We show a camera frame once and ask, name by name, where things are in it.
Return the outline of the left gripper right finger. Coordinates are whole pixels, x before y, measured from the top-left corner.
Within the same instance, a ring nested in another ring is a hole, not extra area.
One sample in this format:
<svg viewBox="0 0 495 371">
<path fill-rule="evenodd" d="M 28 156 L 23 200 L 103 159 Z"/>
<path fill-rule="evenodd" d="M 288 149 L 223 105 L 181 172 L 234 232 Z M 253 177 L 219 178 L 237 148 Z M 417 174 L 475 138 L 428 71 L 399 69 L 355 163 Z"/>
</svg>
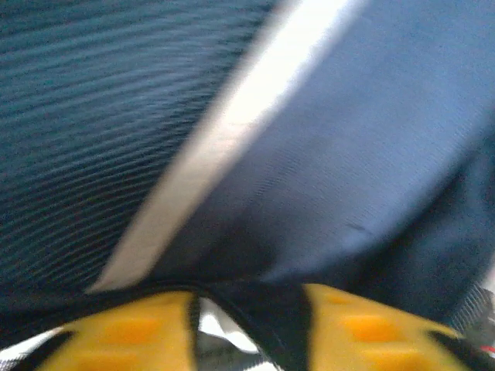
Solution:
<svg viewBox="0 0 495 371">
<path fill-rule="evenodd" d="M 305 284 L 312 307 L 310 370 L 422 371 L 467 367 L 430 336 L 450 328 L 321 284 Z"/>
</svg>

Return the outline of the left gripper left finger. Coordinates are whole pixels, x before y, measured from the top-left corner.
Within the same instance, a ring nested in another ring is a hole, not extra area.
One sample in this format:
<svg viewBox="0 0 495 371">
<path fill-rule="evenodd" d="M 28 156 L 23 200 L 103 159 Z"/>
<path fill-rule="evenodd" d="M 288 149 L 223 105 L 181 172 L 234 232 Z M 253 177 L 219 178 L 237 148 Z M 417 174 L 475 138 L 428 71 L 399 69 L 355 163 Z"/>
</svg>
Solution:
<svg viewBox="0 0 495 371">
<path fill-rule="evenodd" d="M 63 326 L 70 334 L 40 370 L 196 370 L 195 295 L 155 294 Z"/>
</svg>

